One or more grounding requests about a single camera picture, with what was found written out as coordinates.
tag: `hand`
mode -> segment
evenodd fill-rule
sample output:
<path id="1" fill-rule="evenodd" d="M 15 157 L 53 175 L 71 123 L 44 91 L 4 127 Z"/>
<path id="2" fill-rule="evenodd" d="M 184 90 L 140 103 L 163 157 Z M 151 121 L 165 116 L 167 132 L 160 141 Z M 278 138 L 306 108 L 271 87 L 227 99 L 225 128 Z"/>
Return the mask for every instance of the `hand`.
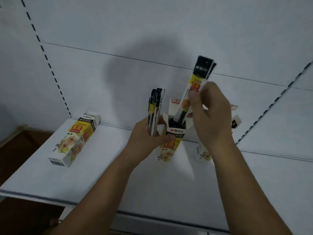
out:
<path id="1" fill-rule="evenodd" d="M 189 99 L 197 135 L 208 150 L 233 142 L 230 104 L 214 82 L 206 83 L 201 93 L 189 91 Z"/>
<path id="2" fill-rule="evenodd" d="M 156 132 L 157 136 L 150 136 L 147 131 L 147 119 L 146 117 L 135 124 L 127 145 L 123 150 L 131 162 L 135 163 L 135 166 L 146 159 L 156 147 L 175 140 L 174 135 L 159 136 L 158 132 Z M 158 124 L 166 124 L 161 115 Z"/>

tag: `person's right hand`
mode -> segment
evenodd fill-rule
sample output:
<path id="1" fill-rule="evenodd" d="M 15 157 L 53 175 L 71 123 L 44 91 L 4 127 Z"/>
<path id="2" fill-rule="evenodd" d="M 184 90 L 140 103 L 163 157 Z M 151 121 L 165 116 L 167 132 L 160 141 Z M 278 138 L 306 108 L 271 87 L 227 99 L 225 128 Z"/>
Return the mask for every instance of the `person's right hand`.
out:
<path id="1" fill-rule="evenodd" d="M 201 93 L 189 91 L 189 99 L 197 135 L 208 150 L 233 142 L 230 104 L 214 82 L 206 83 Z"/>

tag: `wooden floor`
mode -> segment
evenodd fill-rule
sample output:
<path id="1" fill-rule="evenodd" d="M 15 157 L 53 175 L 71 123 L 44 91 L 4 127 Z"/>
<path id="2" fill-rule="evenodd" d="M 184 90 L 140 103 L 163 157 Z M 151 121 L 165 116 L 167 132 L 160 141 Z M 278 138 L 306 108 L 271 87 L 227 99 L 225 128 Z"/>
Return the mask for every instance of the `wooden floor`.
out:
<path id="1" fill-rule="evenodd" d="M 49 137 L 50 133 L 23 131 L 0 148 L 0 185 L 2 185 Z M 64 207 L 6 198 L 0 203 L 0 234 L 47 234 Z"/>

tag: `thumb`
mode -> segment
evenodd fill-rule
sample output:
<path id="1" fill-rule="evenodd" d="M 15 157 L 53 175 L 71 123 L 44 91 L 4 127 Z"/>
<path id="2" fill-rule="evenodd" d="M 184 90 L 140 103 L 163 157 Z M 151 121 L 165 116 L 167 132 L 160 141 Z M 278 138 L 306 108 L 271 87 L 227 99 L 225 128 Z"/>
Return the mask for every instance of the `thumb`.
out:
<path id="1" fill-rule="evenodd" d="M 172 135 L 172 134 L 152 137 L 152 141 L 153 141 L 152 144 L 156 148 L 157 146 L 160 146 L 164 143 L 169 143 L 171 141 L 174 141 L 175 138 L 176 138 L 175 135 Z"/>
<path id="2" fill-rule="evenodd" d="M 193 109 L 193 118 L 205 117 L 205 112 L 202 106 L 200 93 L 196 90 L 189 91 L 189 100 L 191 108 Z"/>

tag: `forearm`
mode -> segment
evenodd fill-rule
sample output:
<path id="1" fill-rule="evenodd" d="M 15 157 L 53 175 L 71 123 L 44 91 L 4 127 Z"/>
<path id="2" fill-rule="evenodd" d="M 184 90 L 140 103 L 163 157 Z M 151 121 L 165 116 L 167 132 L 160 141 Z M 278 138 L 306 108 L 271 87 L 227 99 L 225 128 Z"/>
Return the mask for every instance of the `forearm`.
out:
<path id="1" fill-rule="evenodd" d="M 124 151 L 100 176 L 92 189 L 56 228 L 54 234 L 107 234 L 129 176 L 136 165 Z"/>
<path id="2" fill-rule="evenodd" d="M 232 234 L 291 234 L 233 140 L 213 147 L 218 186 Z"/>

